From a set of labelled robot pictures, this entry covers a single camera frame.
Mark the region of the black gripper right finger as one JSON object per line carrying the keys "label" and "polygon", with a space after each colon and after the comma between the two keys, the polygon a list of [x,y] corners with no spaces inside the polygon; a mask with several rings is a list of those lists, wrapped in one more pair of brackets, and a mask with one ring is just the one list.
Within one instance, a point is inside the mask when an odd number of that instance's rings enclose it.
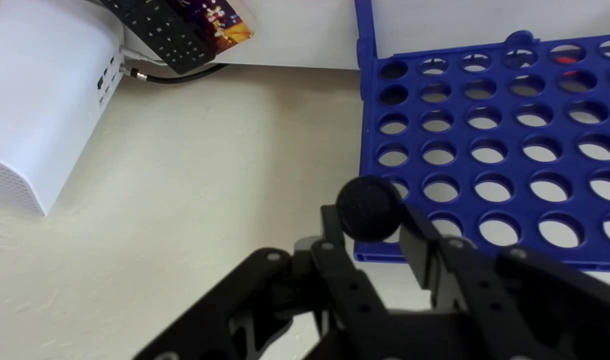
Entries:
{"label": "black gripper right finger", "polygon": [[430,304],[465,314],[492,360],[610,360],[610,284],[522,246],[483,255],[417,208],[401,246]]}

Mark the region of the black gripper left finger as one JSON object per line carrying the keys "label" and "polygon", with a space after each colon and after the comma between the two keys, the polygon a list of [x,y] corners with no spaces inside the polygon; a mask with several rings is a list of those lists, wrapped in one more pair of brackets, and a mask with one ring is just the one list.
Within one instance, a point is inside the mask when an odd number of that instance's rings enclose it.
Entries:
{"label": "black gripper left finger", "polygon": [[337,207],[294,250],[260,248],[184,311],[135,360],[260,360],[304,314],[304,360],[410,360],[409,318],[390,312],[347,248]]}

